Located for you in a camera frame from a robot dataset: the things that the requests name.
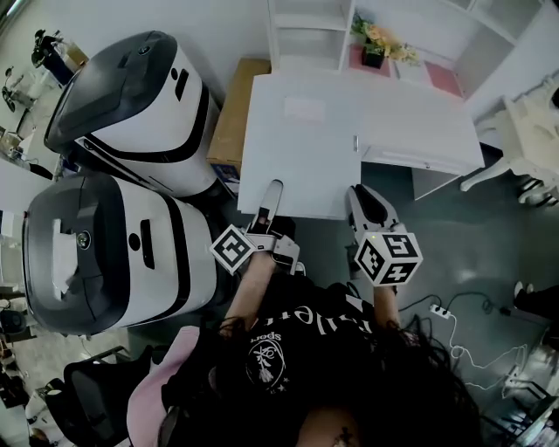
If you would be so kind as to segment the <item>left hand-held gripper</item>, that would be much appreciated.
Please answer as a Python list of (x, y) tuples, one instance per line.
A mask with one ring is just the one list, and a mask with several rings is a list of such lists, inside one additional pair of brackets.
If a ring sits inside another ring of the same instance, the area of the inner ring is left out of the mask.
[[(268, 185), (255, 215), (256, 225), (270, 225), (274, 219), (283, 192), (283, 182), (274, 179)], [(243, 232), (230, 225), (210, 246), (210, 253), (231, 275), (256, 252), (267, 252), (273, 261), (290, 275), (295, 275), (299, 263), (300, 247), (288, 236)]]

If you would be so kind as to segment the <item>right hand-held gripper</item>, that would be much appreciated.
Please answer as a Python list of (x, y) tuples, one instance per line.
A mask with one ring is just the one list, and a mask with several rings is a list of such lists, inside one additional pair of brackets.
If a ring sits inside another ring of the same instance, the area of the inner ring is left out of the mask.
[(404, 231), (394, 207), (363, 184), (350, 186), (347, 194), (349, 223), (362, 228), (363, 218), (381, 228), (364, 230), (349, 248), (352, 275), (367, 279), (374, 287), (406, 285), (423, 263), (416, 235)]

